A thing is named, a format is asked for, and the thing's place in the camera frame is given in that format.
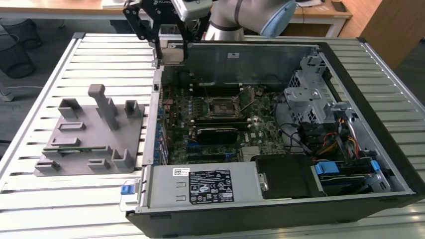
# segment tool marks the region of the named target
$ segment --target green circuit board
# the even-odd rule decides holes
[[[243,161],[242,148],[259,146],[262,154],[283,154],[284,142],[279,135],[272,107],[276,92],[259,93],[258,87],[246,87],[235,97],[194,97],[189,89],[165,89],[163,121],[169,136],[169,164],[189,164],[189,156],[224,155],[227,162]],[[194,119],[210,119],[211,103],[215,101],[238,102],[238,116],[251,122],[246,131],[239,131],[238,140],[232,144],[199,145],[194,140],[195,129],[191,126]]]

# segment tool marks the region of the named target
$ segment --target power supply label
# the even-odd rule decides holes
[[[190,173],[190,202],[193,204],[234,201],[231,170]]]

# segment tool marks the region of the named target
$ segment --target motherboard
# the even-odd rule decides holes
[[[274,117],[278,94],[266,86],[166,87],[167,164],[242,162],[286,153]]]

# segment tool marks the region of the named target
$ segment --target aluminum slotted table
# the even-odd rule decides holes
[[[150,117],[153,49],[131,34],[77,34],[46,87],[0,161],[2,238],[143,239],[141,230],[119,209],[121,186],[131,174],[35,177],[34,166],[61,115],[63,98],[94,105],[87,96],[91,84],[107,86],[117,104],[137,99]],[[271,41],[327,41],[354,77],[388,130],[425,178],[425,108],[367,43],[356,39],[283,37]],[[335,83],[342,99],[342,88]],[[138,166],[142,166],[142,130]],[[386,210],[356,223],[263,230],[199,238],[424,238],[425,207],[422,202]]]

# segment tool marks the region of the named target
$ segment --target black trash bin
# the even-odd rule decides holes
[[[26,49],[35,49],[43,44],[31,19],[2,18],[0,25],[9,34],[19,36],[21,44]]]
[[[0,34],[0,70],[11,78],[22,78],[35,70],[34,63],[19,44],[17,35]]]

